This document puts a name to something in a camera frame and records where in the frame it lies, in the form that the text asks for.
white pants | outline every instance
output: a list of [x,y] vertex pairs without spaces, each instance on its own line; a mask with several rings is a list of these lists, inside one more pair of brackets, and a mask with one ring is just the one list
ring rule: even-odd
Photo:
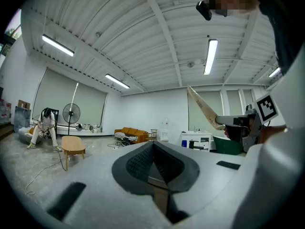
[[[35,126],[34,132],[33,132],[33,137],[31,139],[31,143],[36,144],[36,140],[39,136],[39,132],[41,131],[41,129],[38,126]],[[51,137],[52,137],[52,142],[53,142],[53,147],[57,147],[57,141],[56,141],[56,133],[54,130],[54,127],[50,130],[51,133]]]

person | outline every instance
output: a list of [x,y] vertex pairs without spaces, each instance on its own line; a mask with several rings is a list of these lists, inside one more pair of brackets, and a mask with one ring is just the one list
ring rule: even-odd
[[27,147],[27,149],[33,149],[36,148],[36,140],[37,137],[40,135],[40,132],[50,132],[52,142],[53,142],[53,150],[61,152],[61,148],[58,147],[57,141],[56,141],[56,133],[54,129],[55,125],[55,117],[53,112],[50,108],[45,108],[41,114],[39,115],[37,126],[35,126],[33,137],[30,141],[30,145]]
[[[304,30],[299,20],[302,0],[209,0],[210,9],[243,10],[251,12],[259,8],[269,18],[274,30],[275,55],[281,73],[285,75],[304,43]],[[261,130],[259,143],[286,129],[282,126],[268,126]],[[228,137],[227,128],[224,134]]]

white shirt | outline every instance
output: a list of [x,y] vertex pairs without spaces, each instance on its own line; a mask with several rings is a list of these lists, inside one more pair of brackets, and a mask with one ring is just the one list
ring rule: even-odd
[[[44,111],[42,112],[42,119],[43,119],[42,128],[43,129],[47,129],[49,126],[55,125],[55,116],[54,116],[53,112],[51,112],[51,115],[48,118],[44,117],[43,114],[44,114]],[[41,123],[41,115],[39,115],[38,121]]]

striped blanket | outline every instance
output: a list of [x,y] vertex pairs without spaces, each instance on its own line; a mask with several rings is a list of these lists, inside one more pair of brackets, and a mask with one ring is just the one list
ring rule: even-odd
[[125,134],[125,133],[123,133],[123,132],[117,132],[117,133],[115,133],[114,134],[114,137],[117,137],[117,138],[119,138],[119,139],[121,139],[121,140],[128,140],[128,141],[130,141],[130,142],[132,142],[132,141],[138,141],[138,137],[137,136],[134,136],[134,135],[128,135],[128,134]]

cardboard box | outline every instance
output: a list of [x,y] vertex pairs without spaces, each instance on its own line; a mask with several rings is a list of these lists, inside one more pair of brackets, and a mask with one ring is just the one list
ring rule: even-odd
[[25,101],[19,100],[18,101],[18,107],[20,108],[25,108],[25,109],[30,109],[30,103],[27,103]]

